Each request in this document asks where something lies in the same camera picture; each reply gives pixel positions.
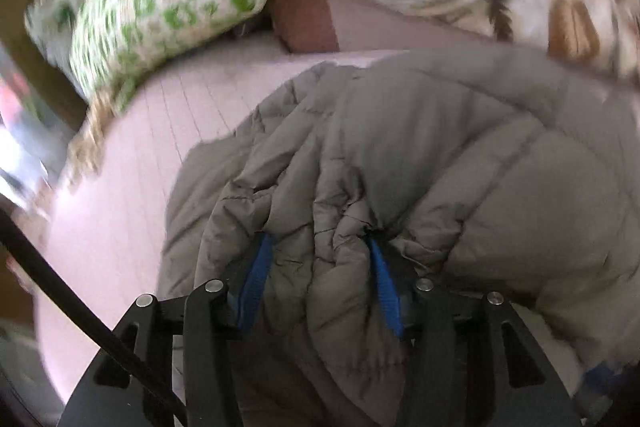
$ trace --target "bed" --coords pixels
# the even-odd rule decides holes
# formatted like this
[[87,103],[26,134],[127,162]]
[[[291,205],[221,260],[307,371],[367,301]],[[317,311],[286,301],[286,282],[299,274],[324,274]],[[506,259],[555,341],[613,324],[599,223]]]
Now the bed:
[[[452,32],[449,41],[460,35]],[[101,172],[59,192],[45,258],[113,328],[138,295],[155,291],[164,207],[193,145],[229,133],[274,88],[313,64],[366,65],[389,53],[289,55],[267,32],[174,60],[110,128]],[[36,329],[44,365],[66,401],[97,346],[40,293]]]

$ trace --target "gray puffer jacket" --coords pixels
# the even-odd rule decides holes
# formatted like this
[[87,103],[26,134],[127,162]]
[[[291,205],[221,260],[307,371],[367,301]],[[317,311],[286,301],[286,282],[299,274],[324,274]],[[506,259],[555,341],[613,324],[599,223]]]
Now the gray puffer jacket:
[[273,235],[258,324],[232,348],[249,426],[392,425],[409,347],[369,285],[368,230],[444,284],[528,305],[556,367],[638,359],[638,107],[629,89],[489,42],[316,66],[190,153],[160,295]]

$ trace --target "pillow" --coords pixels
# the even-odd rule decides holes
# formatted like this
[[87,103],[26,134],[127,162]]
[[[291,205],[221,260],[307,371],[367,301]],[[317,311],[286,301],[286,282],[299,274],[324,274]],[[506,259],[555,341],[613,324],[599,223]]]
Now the pillow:
[[259,12],[266,0],[85,0],[70,64],[87,98],[124,110],[143,75]]

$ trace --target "black cable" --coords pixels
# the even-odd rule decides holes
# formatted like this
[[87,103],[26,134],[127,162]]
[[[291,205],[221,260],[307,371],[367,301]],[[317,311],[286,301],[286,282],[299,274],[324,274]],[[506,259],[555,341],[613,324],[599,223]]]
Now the black cable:
[[180,399],[60,279],[4,210],[0,210],[0,242],[33,282],[84,334],[169,407],[182,425],[187,426],[186,407]]

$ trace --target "metal screw head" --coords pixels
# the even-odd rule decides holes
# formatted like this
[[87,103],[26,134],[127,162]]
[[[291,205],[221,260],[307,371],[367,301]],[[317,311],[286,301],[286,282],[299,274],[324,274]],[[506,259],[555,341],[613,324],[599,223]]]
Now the metal screw head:
[[433,290],[433,281],[431,279],[418,279],[415,287],[421,292],[430,292]]
[[147,306],[150,306],[153,301],[154,301],[153,295],[149,295],[148,293],[143,293],[140,297],[136,299],[136,306],[138,308],[146,308]]
[[499,306],[500,304],[502,304],[504,302],[504,297],[502,296],[501,293],[498,292],[489,292],[486,295],[486,299],[491,302],[491,304],[495,305],[495,306]]
[[206,283],[206,285],[204,285],[204,289],[209,293],[218,293],[224,287],[225,283],[223,283],[220,279],[211,279]]

